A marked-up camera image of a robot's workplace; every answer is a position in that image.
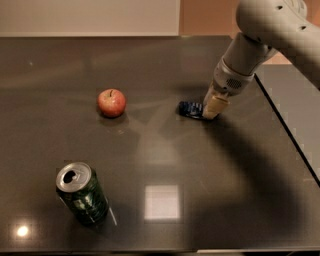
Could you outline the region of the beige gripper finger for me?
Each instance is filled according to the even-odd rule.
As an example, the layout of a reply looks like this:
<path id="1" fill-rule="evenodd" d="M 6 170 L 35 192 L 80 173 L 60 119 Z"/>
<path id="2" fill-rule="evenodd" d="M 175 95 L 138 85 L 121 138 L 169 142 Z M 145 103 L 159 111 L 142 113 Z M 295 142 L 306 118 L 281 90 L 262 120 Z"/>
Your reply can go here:
<path id="1" fill-rule="evenodd" d="M 229 104 L 230 102 L 228 100 L 213 95 L 204 105 L 203 117 L 205 119 L 212 120 L 222 113 L 229 106 Z"/>
<path id="2" fill-rule="evenodd" d="M 212 102 L 214 101 L 215 96 L 216 96 L 216 91 L 215 91 L 214 85 L 211 84 L 208 88 L 208 91 L 207 91 L 205 97 L 204 97 L 203 105 L 204 106 L 211 105 Z"/>

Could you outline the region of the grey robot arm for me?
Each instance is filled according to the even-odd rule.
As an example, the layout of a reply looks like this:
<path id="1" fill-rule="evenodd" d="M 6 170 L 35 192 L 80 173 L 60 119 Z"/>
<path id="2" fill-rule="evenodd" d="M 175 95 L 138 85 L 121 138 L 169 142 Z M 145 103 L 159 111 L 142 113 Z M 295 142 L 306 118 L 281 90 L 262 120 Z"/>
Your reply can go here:
<path id="1" fill-rule="evenodd" d="M 320 87 L 320 28 L 306 19 L 303 0 L 240 0 L 240 29 L 214 69 L 203 102 L 213 119 L 253 80 L 256 69 L 276 53 L 284 55 L 315 87 Z"/>

